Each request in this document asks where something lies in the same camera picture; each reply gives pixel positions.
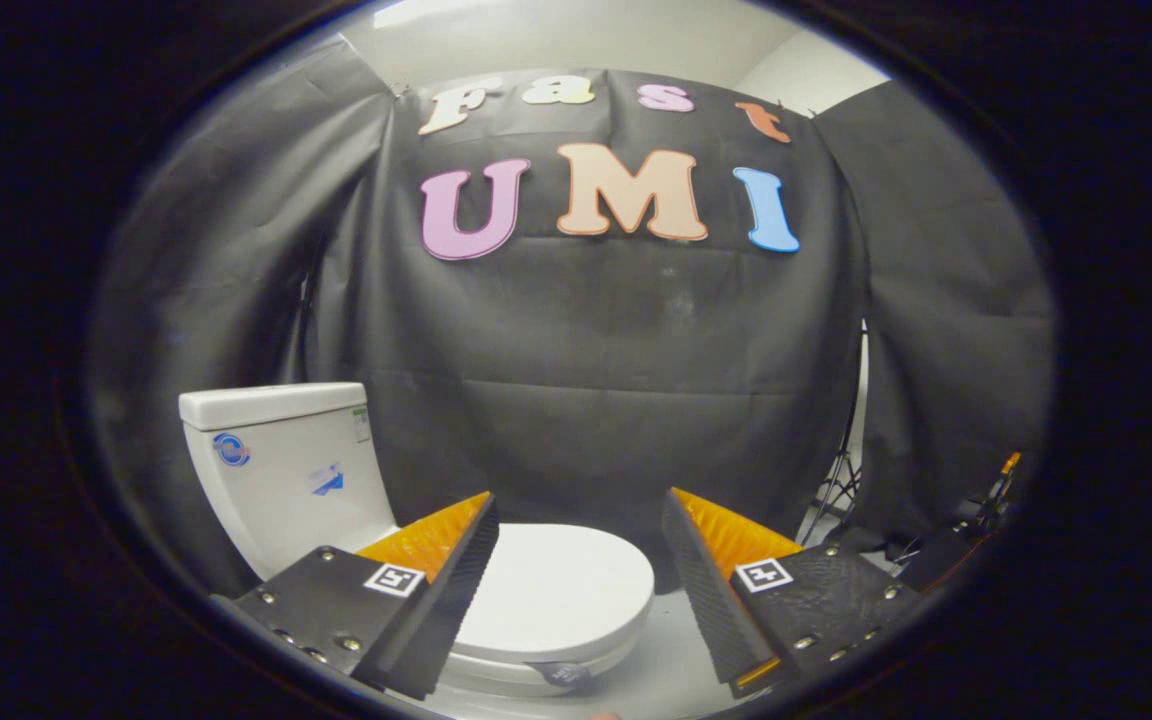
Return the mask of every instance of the toilet lid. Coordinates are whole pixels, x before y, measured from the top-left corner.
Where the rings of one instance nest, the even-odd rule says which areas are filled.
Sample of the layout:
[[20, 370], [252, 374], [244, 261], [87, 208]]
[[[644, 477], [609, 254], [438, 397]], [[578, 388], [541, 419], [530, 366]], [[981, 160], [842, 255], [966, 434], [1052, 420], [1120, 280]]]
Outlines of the toilet lid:
[[654, 584], [643, 552], [612, 533], [500, 524], [452, 652], [499, 662], [605, 655], [644, 616]]

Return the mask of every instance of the toilet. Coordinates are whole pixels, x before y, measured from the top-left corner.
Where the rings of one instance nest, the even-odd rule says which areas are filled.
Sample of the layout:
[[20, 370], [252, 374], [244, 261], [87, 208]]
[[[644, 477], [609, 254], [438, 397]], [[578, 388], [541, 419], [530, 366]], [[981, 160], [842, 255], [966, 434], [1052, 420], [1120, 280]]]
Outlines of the toilet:
[[[397, 531], [361, 382], [188, 392], [179, 409], [211, 509], [262, 579], [324, 544], [356, 551]], [[439, 684], [566, 694], [532, 664], [611, 670], [634, 650], [653, 588], [626, 539], [502, 523]]]

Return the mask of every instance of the toilet tank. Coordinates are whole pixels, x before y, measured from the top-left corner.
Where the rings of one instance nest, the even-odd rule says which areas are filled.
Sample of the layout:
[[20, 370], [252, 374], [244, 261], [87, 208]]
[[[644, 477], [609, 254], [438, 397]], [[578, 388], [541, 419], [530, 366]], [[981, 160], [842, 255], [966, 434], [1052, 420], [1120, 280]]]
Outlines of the toilet tank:
[[179, 407], [211, 509], [262, 579], [394, 529], [361, 382], [188, 392]]

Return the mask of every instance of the blue letter i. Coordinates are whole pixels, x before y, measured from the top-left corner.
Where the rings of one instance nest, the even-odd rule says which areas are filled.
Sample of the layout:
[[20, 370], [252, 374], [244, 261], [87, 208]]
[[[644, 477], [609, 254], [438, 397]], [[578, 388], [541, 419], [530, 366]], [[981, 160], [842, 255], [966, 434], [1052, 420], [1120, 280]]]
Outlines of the blue letter i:
[[736, 168], [733, 176], [745, 183], [749, 191], [749, 204], [755, 209], [755, 228], [749, 232], [749, 240], [757, 247], [776, 252], [797, 252], [799, 242], [790, 233], [790, 225], [785, 219], [781, 205], [781, 179], [771, 173], [750, 168]]

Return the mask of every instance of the pink letter u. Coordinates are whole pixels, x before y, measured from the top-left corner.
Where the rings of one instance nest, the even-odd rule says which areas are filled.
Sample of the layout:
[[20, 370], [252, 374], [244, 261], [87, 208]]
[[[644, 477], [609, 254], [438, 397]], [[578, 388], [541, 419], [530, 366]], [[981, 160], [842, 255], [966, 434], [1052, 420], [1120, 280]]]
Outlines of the pink letter u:
[[518, 179], [531, 162], [524, 159], [500, 160], [483, 169], [492, 179], [492, 217], [479, 232], [456, 227], [456, 202], [461, 187], [470, 179], [467, 170], [453, 170], [420, 183], [425, 194], [425, 222], [422, 240], [425, 250], [444, 260], [479, 258], [505, 244], [518, 220]]

